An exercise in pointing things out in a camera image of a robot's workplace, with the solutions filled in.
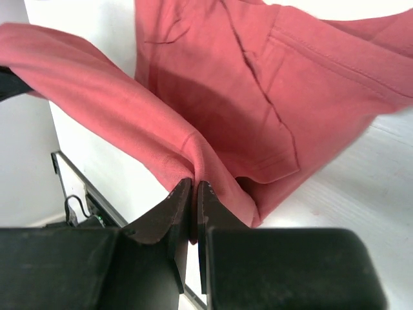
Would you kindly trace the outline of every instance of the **cloth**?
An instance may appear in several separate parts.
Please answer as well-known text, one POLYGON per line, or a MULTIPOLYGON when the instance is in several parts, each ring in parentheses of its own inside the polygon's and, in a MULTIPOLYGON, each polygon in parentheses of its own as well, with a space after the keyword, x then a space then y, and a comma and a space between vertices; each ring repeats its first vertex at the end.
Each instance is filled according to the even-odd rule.
POLYGON ((321 21, 240 0, 136 0, 136 81, 79 37, 0 26, 0 65, 167 190, 209 181, 258 226, 378 114, 412 104, 413 10, 321 21))

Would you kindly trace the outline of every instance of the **stitched seam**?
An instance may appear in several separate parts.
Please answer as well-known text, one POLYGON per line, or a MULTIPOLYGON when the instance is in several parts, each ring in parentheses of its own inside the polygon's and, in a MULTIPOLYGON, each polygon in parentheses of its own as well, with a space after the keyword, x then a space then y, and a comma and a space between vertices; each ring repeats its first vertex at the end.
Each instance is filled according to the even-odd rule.
MULTIPOLYGON (((278 26, 275 26, 273 29, 274 29, 274 30, 278 30, 278 31, 281 32, 282 34, 284 34, 284 35, 288 36, 289 38, 293 39, 294 41, 296 41, 296 42, 298 42, 298 43, 301 43, 305 48, 307 48, 307 49, 310 50, 311 52, 313 52, 313 53, 315 53, 315 54, 317 54, 317 55, 319 55, 319 56, 323 56, 323 57, 329 59, 330 61, 334 62, 335 64, 340 65, 340 66, 342 66, 343 68, 346 68, 347 70, 351 70, 351 71, 353 71, 353 72, 355 72, 355 73, 357 73, 357 74, 360 74, 360 75, 362 75, 362 76, 365 76, 366 78, 369 78, 369 79, 371 79, 371 80, 373 80, 373 81, 375 81, 375 82, 377 82, 377 83, 379 83, 379 84, 381 84, 381 85, 383 85, 383 86, 385 86, 385 87, 388 87, 388 88, 390 88, 391 90, 393 90, 395 93, 397 93, 397 94, 399 94, 399 95, 402 95, 402 96, 405 96, 405 97, 408 97, 408 98, 412 98, 411 96, 402 93, 402 91, 401 91, 398 87, 396 87, 396 86, 394 86, 394 85, 389 85, 389 84, 385 83, 384 81, 382 81, 382 80, 380 80, 380 79, 377 79, 377 78, 374 78, 374 77, 370 76, 368 73, 366 73, 366 72, 363 71, 363 70, 357 69, 357 68, 355 68, 355 67, 353 67, 353 66, 351 66, 351 65, 348 65, 348 64, 344 64, 344 63, 342 63, 340 60, 332 57, 331 55, 324 54, 324 53, 320 52, 320 51, 319 51, 318 49, 316 49, 314 46, 309 45, 307 42, 305 42, 305 41, 303 41, 303 40, 301 40, 301 39, 298 39, 298 38, 295 37, 294 35, 292 35, 292 34, 286 32, 286 31, 284 31, 282 28, 280 28, 280 27, 278 27, 278 26)), ((341 76, 344 76, 343 74, 340 74, 339 72, 335 72, 335 71, 333 71, 333 72, 334 72, 334 73, 337 73, 337 74, 339 74, 339 75, 341 75, 341 76)), ((359 83, 360 85, 363 85, 363 86, 367 87, 367 88, 370 89, 371 91, 379 94, 379 93, 377 92, 377 90, 371 89, 370 87, 364 85, 364 84, 363 84, 362 82, 360 82, 360 81, 356 81, 355 79, 350 79, 349 77, 345 77, 345 78, 347 78, 347 79, 349 79, 349 80, 351 80, 351 81, 355 81, 355 82, 359 83)))
POLYGON ((184 140, 184 142, 182 142, 182 146, 179 149, 180 154, 183 153, 183 149, 186 147, 186 144, 188 143, 189 139, 192 138, 192 136, 195 136, 195 134, 197 133, 197 130, 194 130, 193 132, 191 132, 184 140))
MULTIPOLYGON (((284 163, 284 162, 285 162, 285 163, 290 163, 290 161, 289 161, 288 159, 286 159, 286 158, 281 158, 281 159, 279 159, 279 160, 277 160, 277 161, 273 161, 272 163, 269 163, 269 164, 267 164, 267 165, 265 165, 265 166, 256 165, 256 166, 254 166, 254 168, 255 168, 256 171, 261 171, 261 170, 267 169, 267 168, 269 168, 269 167, 272 167, 272 166, 275 166, 275 165, 279 165, 280 163, 284 163)), ((299 167, 299 165, 296 165, 296 168, 295 168, 295 169, 289 169, 289 170, 292 170, 292 171, 289 172, 289 174, 292 174, 292 173, 295 173, 295 172, 297 172, 297 171, 300 171, 300 167, 299 167)))
MULTIPOLYGON (((342 74, 342 73, 340 73, 340 72, 337 72, 337 71, 329 68, 327 65, 325 65, 325 64, 323 64, 323 63, 320 63, 319 61, 315 61, 315 60, 311 59, 311 57, 310 57, 308 54, 300 51, 300 50, 297 49, 295 46, 291 45, 288 41, 285 41, 285 40, 283 40, 283 39, 281 39, 281 38, 278 38, 278 37, 277 37, 277 38, 274 38, 274 39, 279 39, 280 41, 282 41, 283 43, 285 43, 285 44, 288 45, 289 47, 292 47, 296 52, 300 53, 302 56, 306 57, 307 59, 309 59, 309 60, 317 63, 319 66, 323 67, 324 69, 326 69, 326 70, 328 70, 328 71, 330 71, 330 72, 332 72, 332 73, 334 73, 334 74, 338 74, 338 75, 340 75, 341 77, 343 77, 343 78, 345 78, 345 79, 347 79, 347 80, 349 80, 349 81, 351 81, 351 82, 357 83, 357 84, 359 84, 360 86, 362 86, 363 88, 365 88, 365 89, 373 92, 374 94, 378 95, 380 98, 385 99, 385 100, 388 100, 388 96, 387 96, 386 94, 384 94, 384 93, 382 93, 382 92, 380 92, 380 91, 378 91, 378 90, 376 90, 376 89, 373 89, 373 88, 365 85, 364 83, 362 83, 362 82, 360 82, 360 81, 358 81, 358 80, 356 80, 356 79, 352 79, 352 78, 350 78, 350 77, 348 77, 348 76, 346 76, 346 75, 344 75, 344 74, 342 74)), ((336 62, 334 62, 334 63, 335 63, 336 65, 339 65, 339 66, 347 69, 347 70, 350 70, 349 68, 347 68, 346 66, 341 65, 340 63, 336 63, 336 62)))
POLYGON ((270 156, 267 156, 266 158, 260 159, 259 161, 254 162, 252 165, 251 165, 251 161, 244 160, 243 158, 239 157, 237 154, 231 153, 231 157, 233 157, 238 163, 246 165, 250 168, 257 168, 261 165, 271 166, 271 163, 268 163, 268 161, 271 161, 272 163, 273 162, 277 163, 279 161, 285 160, 284 155, 294 153, 294 151, 295 151, 294 149, 284 150, 282 152, 278 152, 277 154, 272 154, 270 156))

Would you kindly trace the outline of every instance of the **red fabric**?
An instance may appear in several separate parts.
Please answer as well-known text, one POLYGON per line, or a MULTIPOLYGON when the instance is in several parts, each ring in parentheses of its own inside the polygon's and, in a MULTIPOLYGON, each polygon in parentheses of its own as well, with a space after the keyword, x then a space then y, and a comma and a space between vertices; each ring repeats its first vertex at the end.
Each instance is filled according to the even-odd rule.
POLYGON ((378 114, 412 104, 413 10, 320 21, 240 0, 136 0, 136 81, 84 39, 0 26, 0 65, 171 190, 257 226, 378 114))

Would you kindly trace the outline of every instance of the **black plastic part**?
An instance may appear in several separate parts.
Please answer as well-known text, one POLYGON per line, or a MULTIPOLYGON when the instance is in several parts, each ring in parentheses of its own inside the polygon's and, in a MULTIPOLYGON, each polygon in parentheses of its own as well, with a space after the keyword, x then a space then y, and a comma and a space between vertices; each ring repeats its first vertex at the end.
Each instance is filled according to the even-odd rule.
POLYGON ((50 223, 50 224, 45 225, 45 228, 66 228, 66 227, 70 227, 69 224, 67 224, 67 222, 57 222, 57 223, 50 223))
POLYGON ((118 234, 0 229, 1 309, 96 309, 118 234))
POLYGON ((247 229, 244 223, 233 215, 217 198, 211 184, 202 181, 197 196, 198 256, 201 276, 201 290, 207 294, 207 231, 213 227, 226 229, 247 229))
POLYGON ((367 250, 344 229, 209 229, 208 307, 386 308, 367 250))
POLYGON ((182 180, 123 229, 0 229, 1 307, 176 310, 191 188, 190 179, 182 180))
POLYGON ((191 179, 181 180, 160 204, 122 228, 145 245, 166 243, 165 259, 171 263, 179 293, 184 293, 188 254, 191 179))
POLYGON ((9 68, 0 67, 0 101, 30 91, 33 89, 9 68))

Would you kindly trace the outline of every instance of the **white backdrop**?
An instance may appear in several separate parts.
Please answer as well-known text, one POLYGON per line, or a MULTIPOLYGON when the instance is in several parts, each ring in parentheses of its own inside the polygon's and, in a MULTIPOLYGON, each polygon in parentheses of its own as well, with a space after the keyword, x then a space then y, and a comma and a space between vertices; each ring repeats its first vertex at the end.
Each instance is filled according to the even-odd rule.
MULTIPOLYGON (((133 0, 25 0, 31 23, 85 37, 127 74, 136 62, 133 0)), ((322 19, 387 16, 413 0, 284 0, 322 19)), ((166 190, 142 164, 70 119, 52 104, 62 151, 129 221, 166 190)), ((266 227, 333 226, 367 244, 391 309, 413 305, 413 112, 378 118, 359 140, 302 185, 266 227)), ((200 291, 196 248, 187 283, 200 291)))

